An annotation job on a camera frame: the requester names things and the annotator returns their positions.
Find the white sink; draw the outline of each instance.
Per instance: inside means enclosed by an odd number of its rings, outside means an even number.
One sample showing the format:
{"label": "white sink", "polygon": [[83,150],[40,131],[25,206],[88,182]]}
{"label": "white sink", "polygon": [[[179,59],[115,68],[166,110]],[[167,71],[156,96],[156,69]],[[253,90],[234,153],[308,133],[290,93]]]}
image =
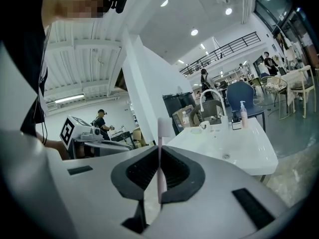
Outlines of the white sink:
{"label": "white sink", "polygon": [[238,130],[232,130],[230,123],[227,137],[221,124],[211,125],[211,132],[200,127],[185,128],[167,145],[224,160],[250,175],[272,174],[278,165],[274,149],[257,120],[251,118],[248,122],[248,128]]}

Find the blue chair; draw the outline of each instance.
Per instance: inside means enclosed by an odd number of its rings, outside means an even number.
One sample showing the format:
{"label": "blue chair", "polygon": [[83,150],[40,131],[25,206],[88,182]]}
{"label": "blue chair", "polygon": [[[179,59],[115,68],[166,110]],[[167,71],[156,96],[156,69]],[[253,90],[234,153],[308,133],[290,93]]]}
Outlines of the blue chair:
{"label": "blue chair", "polygon": [[227,88],[227,100],[233,111],[238,111],[240,117],[240,101],[245,101],[248,118],[263,116],[263,129],[266,132],[265,109],[258,107],[253,103],[254,89],[245,82],[239,81],[230,84]]}
{"label": "blue chair", "polygon": [[261,79],[261,78],[264,78],[264,77],[266,77],[266,76],[270,76],[270,75],[269,75],[268,73],[261,73],[261,74],[260,74],[260,79]]}

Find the balcony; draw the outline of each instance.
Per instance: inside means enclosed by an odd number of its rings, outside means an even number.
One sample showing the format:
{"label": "balcony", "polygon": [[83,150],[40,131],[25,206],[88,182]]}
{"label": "balcony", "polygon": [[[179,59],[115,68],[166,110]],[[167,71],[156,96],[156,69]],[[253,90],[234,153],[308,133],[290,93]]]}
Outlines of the balcony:
{"label": "balcony", "polygon": [[198,59],[194,63],[188,65],[180,71],[185,77],[201,70],[202,68],[210,65],[211,63],[218,61],[224,57],[227,57],[241,49],[251,46],[255,43],[261,42],[256,32],[247,34],[237,40],[234,40],[217,50],[210,52],[208,55]]}

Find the faucet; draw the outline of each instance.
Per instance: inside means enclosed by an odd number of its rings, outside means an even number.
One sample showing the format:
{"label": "faucet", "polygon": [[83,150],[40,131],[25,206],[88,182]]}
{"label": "faucet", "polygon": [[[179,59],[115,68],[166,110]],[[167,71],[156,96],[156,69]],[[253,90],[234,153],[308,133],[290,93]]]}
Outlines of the faucet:
{"label": "faucet", "polygon": [[228,117],[227,117],[227,114],[226,114],[226,108],[225,108],[225,104],[224,104],[224,101],[223,101],[223,98],[221,97],[221,95],[216,91],[216,90],[212,90],[212,89],[209,89],[209,90],[205,90],[201,95],[200,95],[200,111],[203,112],[204,111],[204,107],[203,107],[203,101],[202,101],[202,97],[204,96],[204,94],[206,92],[214,92],[220,99],[221,101],[221,105],[223,107],[223,111],[224,111],[224,116],[222,116],[220,118],[221,120],[221,123],[222,123],[222,128],[224,129],[224,132],[227,132],[228,131]]}
{"label": "faucet", "polygon": [[221,95],[219,94],[218,91],[212,90],[212,89],[210,89],[210,90],[205,90],[203,93],[201,93],[200,99],[199,99],[199,101],[200,101],[200,111],[201,111],[201,112],[204,111],[202,97],[204,96],[204,94],[205,94],[206,92],[214,92],[214,93],[219,97],[219,99],[220,99],[220,101],[221,101],[221,105],[222,105],[222,107],[223,107],[224,115],[226,116],[226,108],[225,108],[225,104],[224,104],[223,98],[221,97]]}

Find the drain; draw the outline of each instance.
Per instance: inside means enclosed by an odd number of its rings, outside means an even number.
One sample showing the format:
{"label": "drain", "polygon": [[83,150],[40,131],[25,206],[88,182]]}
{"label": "drain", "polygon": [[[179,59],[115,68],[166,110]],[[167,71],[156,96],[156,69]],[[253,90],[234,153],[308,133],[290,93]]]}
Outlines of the drain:
{"label": "drain", "polygon": [[229,154],[224,154],[223,155],[223,159],[229,159],[230,158],[230,155]]}

